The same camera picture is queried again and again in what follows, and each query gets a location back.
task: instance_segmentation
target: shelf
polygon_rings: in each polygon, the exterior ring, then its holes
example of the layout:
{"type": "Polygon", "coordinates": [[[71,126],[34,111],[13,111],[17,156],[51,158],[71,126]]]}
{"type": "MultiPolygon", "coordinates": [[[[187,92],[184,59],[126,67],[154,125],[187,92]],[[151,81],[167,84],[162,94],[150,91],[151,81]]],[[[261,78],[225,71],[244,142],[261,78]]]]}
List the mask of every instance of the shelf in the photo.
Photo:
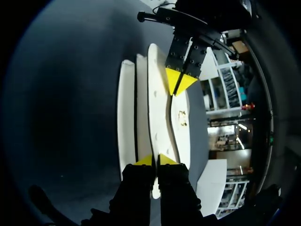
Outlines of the shelf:
{"type": "Polygon", "coordinates": [[[203,71],[202,69],[203,76],[200,76],[200,80],[209,81],[210,90],[212,94],[214,110],[207,111],[207,114],[219,114],[231,111],[240,111],[242,107],[242,101],[239,92],[239,85],[237,83],[232,66],[241,64],[241,62],[231,62],[227,54],[220,52],[218,54],[219,57],[221,57],[222,54],[222,56],[224,57],[223,62],[225,64],[219,65],[212,49],[207,48],[207,55],[205,57],[206,61],[204,60],[206,64],[204,66],[204,69],[206,69],[206,71],[203,71]]]}
{"type": "Polygon", "coordinates": [[[236,89],[237,89],[237,91],[238,91],[239,105],[242,107],[243,104],[242,104],[242,101],[241,101],[241,96],[240,96],[240,92],[239,92],[239,86],[238,86],[238,82],[237,82],[237,80],[236,80],[236,77],[235,77],[235,74],[234,74],[234,72],[233,72],[232,67],[230,67],[230,71],[231,71],[231,74],[232,74],[232,76],[233,76],[233,79],[234,79],[234,83],[235,83],[236,89]]]}
{"type": "Polygon", "coordinates": [[[222,72],[221,72],[220,69],[218,69],[217,71],[218,71],[218,74],[219,74],[219,76],[221,78],[221,81],[222,81],[222,87],[223,87],[225,98],[226,98],[227,108],[230,108],[229,98],[228,98],[228,94],[227,94],[227,89],[226,89],[225,81],[224,81],[224,79],[222,77],[222,72]]]}

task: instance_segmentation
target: cable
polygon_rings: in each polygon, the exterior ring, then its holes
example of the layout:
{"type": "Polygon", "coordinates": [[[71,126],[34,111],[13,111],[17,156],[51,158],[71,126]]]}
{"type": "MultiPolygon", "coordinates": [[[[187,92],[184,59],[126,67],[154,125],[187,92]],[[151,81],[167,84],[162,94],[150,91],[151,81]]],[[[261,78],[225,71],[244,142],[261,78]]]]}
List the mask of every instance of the cable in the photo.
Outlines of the cable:
{"type": "Polygon", "coordinates": [[[152,9],[153,14],[157,14],[155,12],[156,9],[160,8],[161,6],[168,6],[168,5],[175,5],[175,4],[174,3],[166,3],[166,4],[159,5],[159,6],[152,9]]]}

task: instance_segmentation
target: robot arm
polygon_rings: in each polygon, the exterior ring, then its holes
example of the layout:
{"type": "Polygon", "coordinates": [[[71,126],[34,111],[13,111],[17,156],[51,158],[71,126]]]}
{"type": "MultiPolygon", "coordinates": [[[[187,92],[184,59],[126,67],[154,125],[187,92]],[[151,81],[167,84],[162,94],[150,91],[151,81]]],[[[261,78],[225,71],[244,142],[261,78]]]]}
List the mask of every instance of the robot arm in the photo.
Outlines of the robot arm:
{"type": "Polygon", "coordinates": [[[220,38],[222,31],[243,28],[250,23],[251,3],[244,2],[178,0],[173,9],[159,7],[155,14],[138,13],[140,22],[153,21],[174,27],[174,39],[166,59],[170,95],[178,95],[197,81],[207,47],[223,50],[230,59],[238,59],[238,53],[220,38]]]}

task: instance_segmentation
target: white panel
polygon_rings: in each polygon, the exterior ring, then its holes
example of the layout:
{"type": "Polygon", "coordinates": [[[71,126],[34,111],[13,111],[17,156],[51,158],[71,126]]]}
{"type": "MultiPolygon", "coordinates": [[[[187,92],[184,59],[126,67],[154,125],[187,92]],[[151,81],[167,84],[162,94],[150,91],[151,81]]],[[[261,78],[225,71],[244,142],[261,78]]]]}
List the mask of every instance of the white panel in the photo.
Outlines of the white panel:
{"type": "Polygon", "coordinates": [[[197,183],[197,197],[201,200],[202,215],[215,214],[226,186],[227,160],[208,160],[197,183]]]}
{"type": "Polygon", "coordinates": [[[137,55],[137,152],[138,160],[152,154],[148,120],[147,58],[137,55]]]}
{"type": "MultiPolygon", "coordinates": [[[[149,127],[155,161],[157,162],[160,153],[174,161],[179,161],[176,152],[176,147],[178,146],[181,162],[189,167],[189,103],[187,102],[186,93],[183,92],[179,97],[173,97],[173,105],[171,106],[171,96],[168,91],[168,81],[165,70],[166,56],[155,44],[151,44],[147,60],[149,127]],[[180,111],[185,112],[186,117],[179,118],[180,111]],[[186,121],[187,126],[179,125],[183,124],[183,121],[186,121]]],[[[152,194],[153,198],[160,197],[157,181],[155,181],[152,194]]]]}
{"type": "Polygon", "coordinates": [[[121,180],[122,171],[126,165],[136,162],[134,97],[135,64],[125,60],[121,64],[117,99],[117,133],[121,180]]]}
{"type": "Polygon", "coordinates": [[[201,74],[199,79],[201,81],[208,80],[208,79],[213,79],[219,77],[219,74],[216,69],[216,63],[215,63],[215,58],[214,54],[211,50],[211,48],[207,48],[207,54],[204,58],[204,61],[201,66],[201,74]]]}

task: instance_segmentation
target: dark wall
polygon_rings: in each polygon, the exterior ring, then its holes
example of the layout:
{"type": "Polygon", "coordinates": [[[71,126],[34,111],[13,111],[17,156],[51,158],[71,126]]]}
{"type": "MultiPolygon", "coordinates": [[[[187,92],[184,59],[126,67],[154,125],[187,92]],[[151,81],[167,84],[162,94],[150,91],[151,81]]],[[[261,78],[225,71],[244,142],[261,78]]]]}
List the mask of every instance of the dark wall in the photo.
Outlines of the dark wall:
{"type": "Polygon", "coordinates": [[[296,150],[287,146],[292,135],[297,140],[301,136],[300,62],[286,34],[288,31],[263,7],[258,7],[258,14],[260,18],[247,29],[245,38],[264,72],[273,106],[274,145],[264,188],[276,183],[282,186],[285,196],[294,180],[291,175],[297,175],[296,163],[290,161],[291,152],[296,150]]]}

